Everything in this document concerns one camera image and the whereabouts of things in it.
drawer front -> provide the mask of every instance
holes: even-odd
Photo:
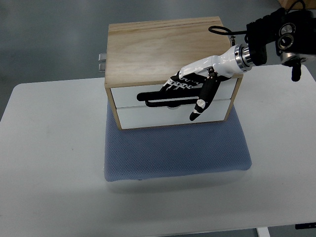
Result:
[[[122,129],[221,121],[225,118],[230,102],[230,99],[213,101],[210,107],[193,122],[189,117],[194,105],[181,105],[173,109],[147,106],[125,107],[117,108],[117,112]]]
[[[237,78],[223,81],[218,88],[214,100],[230,99],[232,97]],[[136,96],[141,92],[159,91],[163,85],[143,85],[111,88],[111,93],[117,108],[145,106],[144,101],[138,101]]]

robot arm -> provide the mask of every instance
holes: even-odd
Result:
[[[233,74],[245,73],[253,66],[266,64],[266,45],[276,44],[276,54],[281,64],[292,67],[292,80],[298,81],[301,64],[316,58],[316,18],[311,11],[303,10],[289,13],[280,8],[270,15],[251,22],[247,31],[231,32],[223,27],[210,27],[209,31],[221,35],[246,34],[246,44],[234,45],[220,56],[210,56],[189,65],[172,76],[161,89],[162,92],[188,90],[201,87],[195,109],[190,120],[196,119],[211,104],[220,82],[228,80]]]

white table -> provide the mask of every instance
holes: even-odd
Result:
[[[246,73],[235,107],[253,165],[107,183],[103,79],[18,85],[0,122],[2,237],[150,236],[316,221],[316,83]]]

blue fabric pad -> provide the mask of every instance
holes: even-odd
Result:
[[[250,154],[234,107],[226,122],[121,131],[108,105],[104,170],[107,181],[250,167]]]

wooden box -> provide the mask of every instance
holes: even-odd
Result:
[[[212,25],[222,26],[220,18],[109,26],[105,89],[119,129],[227,119],[242,75],[222,82],[210,107],[193,122],[189,116],[194,104],[150,108],[136,98],[141,92],[159,91],[183,66],[226,52],[228,37],[210,33]]]

